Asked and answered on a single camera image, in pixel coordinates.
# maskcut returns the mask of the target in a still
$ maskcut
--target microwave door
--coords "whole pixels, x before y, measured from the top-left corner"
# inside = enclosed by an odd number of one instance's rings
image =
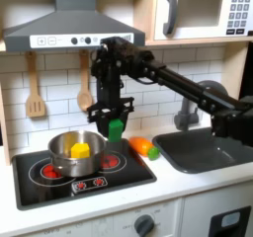
[[[225,37],[231,3],[228,1],[158,0],[155,39]]]

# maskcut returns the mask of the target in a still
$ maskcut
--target wooden spoon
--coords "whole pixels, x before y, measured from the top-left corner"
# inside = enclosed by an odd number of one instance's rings
[[[80,50],[81,64],[81,91],[78,94],[77,101],[80,109],[84,112],[92,105],[92,96],[89,91],[89,52]]]
[[[27,116],[30,118],[44,116],[45,106],[41,96],[38,93],[37,72],[36,72],[36,54],[27,52],[28,70],[30,77],[30,96],[26,102]]]

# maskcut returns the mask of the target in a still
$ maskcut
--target stove control knob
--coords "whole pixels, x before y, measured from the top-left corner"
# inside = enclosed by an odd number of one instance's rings
[[[77,38],[72,38],[72,39],[71,39],[71,42],[72,42],[73,44],[77,44],[77,43],[78,43],[78,40],[77,40]]]
[[[146,236],[153,230],[154,220],[149,215],[143,215],[136,220],[134,228],[139,236]]]
[[[91,39],[89,37],[85,38],[85,42],[90,44],[91,43]]]

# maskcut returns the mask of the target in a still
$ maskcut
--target black stovetop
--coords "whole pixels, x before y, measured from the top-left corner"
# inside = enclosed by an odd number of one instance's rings
[[[155,182],[156,178],[127,140],[110,143],[101,170],[82,178],[61,177],[48,151],[13,160],[17,207],[20,210],[55,204]]]

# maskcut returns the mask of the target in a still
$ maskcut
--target faucet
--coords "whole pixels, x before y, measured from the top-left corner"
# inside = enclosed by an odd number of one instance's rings
[[[219,92],[228,95],[225,87],[215,81],[202,81],[199,85],[204,88],[214,88]],[[181,111],[174,117],[174,123],[178,130],[187,131],[190,124],[198,123],[200,120],[198,116],[198,108],[190,114],[190,100],[187,98],[183,99]]]

